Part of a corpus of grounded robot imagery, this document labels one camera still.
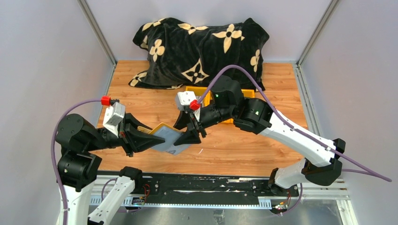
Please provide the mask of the yellow leather card holder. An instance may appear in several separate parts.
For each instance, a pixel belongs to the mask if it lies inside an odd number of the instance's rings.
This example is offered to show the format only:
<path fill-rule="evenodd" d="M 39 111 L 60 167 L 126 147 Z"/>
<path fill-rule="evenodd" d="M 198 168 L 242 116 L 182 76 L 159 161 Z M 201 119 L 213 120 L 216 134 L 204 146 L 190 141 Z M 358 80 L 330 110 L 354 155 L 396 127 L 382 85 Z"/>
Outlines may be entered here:
<path fill-rule="evenodd" d="M 161 144 L 157 144 L 151 149 L 159 151 L 159 152 L 167 152 L 172 155 L 178 155 L 187 148 L 191 147 L 191 144 L 181 144 L 181 145 L 175 145 L 174 143 L 177 141 L 179 137 L 183 135 L 183 132 L 180 130 L 177 130 L 176 128 L 162 122 L 158 124 L 155 128 L 152 130 L 138 126 L 138 131 L 141 131 L 146 134 L 154 135 L 160 138 L 164 138 L 165 142 Z"/>

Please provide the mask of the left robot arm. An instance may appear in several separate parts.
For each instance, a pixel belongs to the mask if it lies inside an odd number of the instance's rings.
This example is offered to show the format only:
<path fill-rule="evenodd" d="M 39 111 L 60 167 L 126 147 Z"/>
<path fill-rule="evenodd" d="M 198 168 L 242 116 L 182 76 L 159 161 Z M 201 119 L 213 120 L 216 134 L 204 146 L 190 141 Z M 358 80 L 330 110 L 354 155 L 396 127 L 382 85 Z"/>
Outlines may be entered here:
<path fill-rule="evenodd" d="M 132 157 L 134 153 L 165 142 L 164 138 L 139 131 L 139 126 L 142 123 L 130 113 L 102 128 L 96 128 L 76 113 L 60 120 L 55 135 L 55 141 L 61 146 L 61 158 L 57 163 L 62 206 L 60 222 L 64 225 L 107 225 L 127 195 L 143 187 L 142 171 L 126 166 L 100 206 L 88 213 L 102 161 L 92 151 L 122 147 L 126 155 Z"/>

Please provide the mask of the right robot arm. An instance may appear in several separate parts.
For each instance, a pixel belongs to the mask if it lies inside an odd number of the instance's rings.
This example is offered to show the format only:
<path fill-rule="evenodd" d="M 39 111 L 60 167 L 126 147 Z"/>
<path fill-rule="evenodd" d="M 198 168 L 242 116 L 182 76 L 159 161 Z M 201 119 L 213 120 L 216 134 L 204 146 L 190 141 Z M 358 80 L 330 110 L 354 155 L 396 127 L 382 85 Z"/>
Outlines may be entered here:
<path fill-rule="evenodd" d="M 277 140 L 303 156 L 293 165 L 274 169 L 268 190 L 280 192 L 303 182 L 329 186 L 341 175 L 339 155 L 345 148 L 342 139 L 322 138 L 289 121 L 266 101 L 245 97 L 239 82 L 228 76 L 219 77 L 210 91 L 213 102 L 205 107 L 199 105 L 194 92 L 177 93 L 180 114 L 174 127 L 183 134 L 175 141 L 176 146 L 199 144 L 206 136 L 206 128 L 232 119 L 240 130 Z"/>

